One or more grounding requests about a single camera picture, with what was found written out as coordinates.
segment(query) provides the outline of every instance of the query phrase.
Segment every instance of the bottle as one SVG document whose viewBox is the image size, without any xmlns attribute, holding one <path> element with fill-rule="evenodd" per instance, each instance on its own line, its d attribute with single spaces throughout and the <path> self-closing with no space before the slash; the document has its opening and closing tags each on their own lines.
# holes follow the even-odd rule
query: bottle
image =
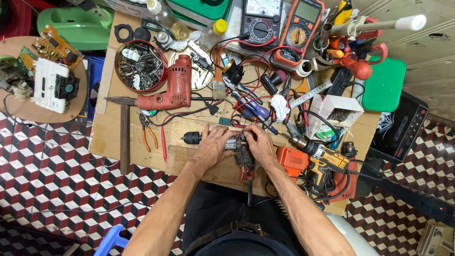
<svg viewBox="0 0 455 256">
<path fill-rule="evenodd" d="M 216 43 L 223 39 L 226 29 L 228 29 L 228 24 L 225 20 L 219 19 L 212 22 L 204 31 L 202 31 L 202 34 L 199 37 L 199 46 L 202 49 L 209 51 Z"/>
<path fill-rule="evenodd" d="M 147 8 L 152 14 L 152 19 L 171 32 L 177 41 L 185 41 L 190 36 L 190 30 L 183 24 L 167 5 L 158 0 L 148 0 Z"/>
</svg>

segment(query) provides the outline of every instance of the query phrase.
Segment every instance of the man's left hand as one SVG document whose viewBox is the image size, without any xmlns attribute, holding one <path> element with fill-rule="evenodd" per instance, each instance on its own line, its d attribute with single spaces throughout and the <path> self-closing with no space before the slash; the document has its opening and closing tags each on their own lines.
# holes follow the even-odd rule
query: man's left hand
<svg viewBox="0 0 455 256">
<path fill-rule="evenodd" d="M 224 145 L 226 145 L 230 137 L 237 134 L 235 131 L 230 131 L 226 126 L 216 126 L 208 134 L 209 128 L 209 124 L 204 127 L 202 140 L 193 156 L 193 159 L 207 166 L 206 171 L 225 158 L 234 155 L 233 151 L 224 151 Z"/>
</svg>

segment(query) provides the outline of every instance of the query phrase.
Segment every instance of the belt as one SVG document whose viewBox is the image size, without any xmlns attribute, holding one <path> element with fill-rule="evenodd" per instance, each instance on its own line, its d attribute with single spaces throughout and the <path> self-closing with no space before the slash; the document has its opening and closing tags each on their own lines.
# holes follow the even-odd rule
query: belt
<svg viewBox="0 0 455 256">
<path fill-rule="evenodd" d="M 267 238 L 273 239 L 272 235 L 262 230 L 260 224 L 253 224 L 246 220 L 234 221 L 230 224 L 227 224 L 217 230 L 214 230 L 204 236 L 199 237 L 190 246 L 185 250 L 184 256 L 193 256 L 195 255 L 200 249 L 204 246 L 210 244 L 211 242 L 215 241 L 216 239 L 225 236 L 227 234 L 232 233 L 234 230 L 242 230 L 248 231 L 260 236 L 264 236 Z"/>
</svg>

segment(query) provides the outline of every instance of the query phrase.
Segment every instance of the hand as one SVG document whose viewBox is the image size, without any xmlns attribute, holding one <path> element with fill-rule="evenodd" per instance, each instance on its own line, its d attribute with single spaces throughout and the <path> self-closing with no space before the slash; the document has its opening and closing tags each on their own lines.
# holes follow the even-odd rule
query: hand
<svg viewBox="0 0 455 256">
<path fill-rule="evenodd" d="M 277 155 L 273 149 L 273 141 L 270 135 L 257 125 L 248 125 L 243 129 L 243 135 L 248 141 L 250 151 L 263 167 L 278 163 Z"/>
<path fill-rule="evenodd" d="M 230 131 L 226 126 L 216 126 L 208 135 L 209 128 L 209 124 L 204 127 L 202 140 L 193 156 L 193 159 L 207 166 L 206 171 L 225 158 L 234 155 L 233 151 L 224 151 L 224 145 L 230 137 L 237 135 L 237 132 Z"/>
</svg>

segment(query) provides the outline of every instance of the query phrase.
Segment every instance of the rubber grommet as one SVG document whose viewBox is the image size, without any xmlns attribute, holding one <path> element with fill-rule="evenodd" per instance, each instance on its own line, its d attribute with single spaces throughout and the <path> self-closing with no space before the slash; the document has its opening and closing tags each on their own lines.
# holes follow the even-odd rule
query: rubber grommet
<svg viewBox="0 0 455 256">
<path fill-rule="evenodd" d="M 126 38 L 121 38 L 119 35 L 120 30 L 126 29 L 128 30 L 128 36 Z M 119 43 L 126 43 L 128 41 L 133 40 L 133 29 L 128 24 L 118 24 L 114 27 L 114 35 Z"/>
<path fill-rule="evenodd" d="M 136 30 L 134 30 L 134 38 L 150 42 L 152 35 L 150 34 L 150 31 L 148 29 L 143 28 L 143 27 L 138 27 L 138 28 L 136 28 Z"/>
</svg>

